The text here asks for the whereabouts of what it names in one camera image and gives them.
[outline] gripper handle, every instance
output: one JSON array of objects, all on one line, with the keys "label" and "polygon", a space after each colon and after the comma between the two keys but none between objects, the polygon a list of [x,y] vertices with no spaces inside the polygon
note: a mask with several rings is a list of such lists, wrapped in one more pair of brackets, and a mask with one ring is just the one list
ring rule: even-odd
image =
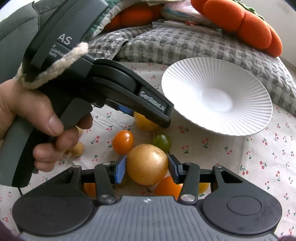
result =
[{"label": "gripper handle", "polygon": [[[57,92],[47,96],[65,130],[75,126],[82,117],[92,111],[92,105],[83,99],[66,98]],[[7,131],[0,149],[0,184],[26,187],[34,171],[33,148],[51,139],[52,137],[17,116]]]}]

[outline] orange plush toy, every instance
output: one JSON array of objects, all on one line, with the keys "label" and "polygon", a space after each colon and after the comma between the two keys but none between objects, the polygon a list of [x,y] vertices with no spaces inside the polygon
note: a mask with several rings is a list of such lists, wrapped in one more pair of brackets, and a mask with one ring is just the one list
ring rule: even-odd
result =
[{"label": "orange plush toy", "polygon": [[191,0],[191,5],[220,28],[236,33],[246,44],[272,57],[281,55],[280,37],[253,8],[238,0]]},{"label": "orange plush toy", "polygon": [[163,5],[149,6],[147,3],[137,3],[117,14],[103,32],[115,31],[121,28],[142,26],[161,18]]}]

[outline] white wall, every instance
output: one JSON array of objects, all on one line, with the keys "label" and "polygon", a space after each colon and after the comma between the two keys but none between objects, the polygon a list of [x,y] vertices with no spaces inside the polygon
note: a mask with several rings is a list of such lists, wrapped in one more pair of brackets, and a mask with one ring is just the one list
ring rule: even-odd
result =
[{"label": "white wall", "polygon": [[30,2],[33,2],[33,0],[10,0],[3,8],[0,9],[0,22]]},{"label": "white wall", "polygon": [[243,0],[255,8],[280,36],[283,43],[281,57],[296,66],[296,11],[284,0]]}]

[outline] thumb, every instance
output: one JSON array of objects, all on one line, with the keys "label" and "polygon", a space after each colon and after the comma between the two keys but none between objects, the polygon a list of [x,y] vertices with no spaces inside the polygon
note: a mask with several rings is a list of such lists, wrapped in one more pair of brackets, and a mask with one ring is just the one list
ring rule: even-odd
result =
[{"label": "thumb", "polygon": [[4,138],[16,115],[49,136],[59,136],[64,131],[46,95],[25,89],[17,79],[11,79],[0,85],[0,139]]}]

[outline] green cherry tomato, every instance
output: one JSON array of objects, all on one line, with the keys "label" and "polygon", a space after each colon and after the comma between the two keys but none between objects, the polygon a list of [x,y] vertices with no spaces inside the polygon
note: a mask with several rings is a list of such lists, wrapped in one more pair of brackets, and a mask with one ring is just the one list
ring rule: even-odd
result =
[{"label": "green cherry tomato", "polygon": [[170,147],[172,146],[172,141],[166,134],[159,133],[153,138],[152,145],[160,148],[165,153],[168,153]]}]

